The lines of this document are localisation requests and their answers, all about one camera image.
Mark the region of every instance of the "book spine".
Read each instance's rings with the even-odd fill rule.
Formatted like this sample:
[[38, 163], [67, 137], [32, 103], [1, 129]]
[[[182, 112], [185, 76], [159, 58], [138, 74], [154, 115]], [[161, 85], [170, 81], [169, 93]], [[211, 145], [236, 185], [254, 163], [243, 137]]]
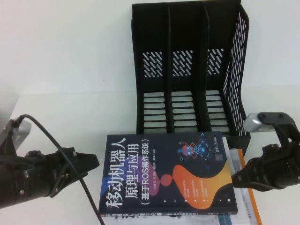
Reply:
[[110, 214], [110, 213], [105, 213], [105, 214], [100, 214], [101, 217], [122, 217], [122, 218], [138, 218], [138, 217], [151, 217], [151, 216], [196, 216], [196, 215], [231, 215], [231, 214], [236, 214], [236, 212], [228, 212], [228, 213], [200, 213], [200, 212], [178, 212], [178, 213], [170, 213], [170, 212], [153, 212], [153, 213], [133, 213], [133, 214], [128, 214], [128, 213], [123, 213], [123, 214]]

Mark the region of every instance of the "book cover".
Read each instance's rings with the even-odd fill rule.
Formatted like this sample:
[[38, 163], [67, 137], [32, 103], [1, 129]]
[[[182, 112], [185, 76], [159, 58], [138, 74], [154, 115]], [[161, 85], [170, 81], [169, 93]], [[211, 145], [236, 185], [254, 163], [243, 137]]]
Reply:
[[236, 214], [221, 132], [109, 135], [103, 217]]

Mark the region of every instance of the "white wall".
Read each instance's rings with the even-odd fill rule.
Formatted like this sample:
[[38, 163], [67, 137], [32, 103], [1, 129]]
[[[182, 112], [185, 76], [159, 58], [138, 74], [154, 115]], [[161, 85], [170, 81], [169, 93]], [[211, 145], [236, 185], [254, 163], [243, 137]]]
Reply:
[[[166, 0], [2, 0], [0, 90], [135, 90], [131, 4], [158, 1]], [[300, 2], [242, 4], [250, 18], [243, 85], [300, 84]]]

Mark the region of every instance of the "white table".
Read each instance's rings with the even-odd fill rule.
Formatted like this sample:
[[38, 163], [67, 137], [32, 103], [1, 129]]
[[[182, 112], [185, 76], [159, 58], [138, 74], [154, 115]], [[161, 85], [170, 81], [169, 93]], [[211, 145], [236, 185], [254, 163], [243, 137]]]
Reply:
[[[299, 112], [300, 106], [287, 101], [292, 94], [295, 94], [293, 89], [275, 92], [273, 88], [247, 88], [242, 91], [242, 99], [247, 113], [285, 111], [299, 125], [300, 116], [296, 112]], [[272, 98], [277, 98], [279, 104], [275, 105]], [[97, 155], [100, 166], [84, 179], [98, 206], [106, 136], [135, 133], [136, 93], [22, 96], [12, 118], [25, 113], [36, 117], [62, 146], [73, 146], [78, 152]], [[252, 134], [246, 160], [260, 156], [261, 148], [270, 143], [278, 143], [275, 133]], [[41, 150], [44, 154], [56, 151], [34, 125], [31, 134], [19, 148], [18, 155], [24, 156], [30, 150]], [[295, 224], [298, 219], [299, 188], [294, 186], [265, 193], [255, 191], [263, 224]], [[0, 222], [22, 225], [98, 224], [79, 182], [65, 188], [55, 198], [40, 198], [0, 210]]]

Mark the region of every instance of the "qr code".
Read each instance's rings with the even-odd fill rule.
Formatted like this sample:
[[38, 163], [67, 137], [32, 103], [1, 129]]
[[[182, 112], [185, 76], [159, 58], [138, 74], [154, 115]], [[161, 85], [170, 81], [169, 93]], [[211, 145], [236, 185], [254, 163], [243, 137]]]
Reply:
[[216, 155], [216, 161], [223, 161], [223, 155], [217, 154]]

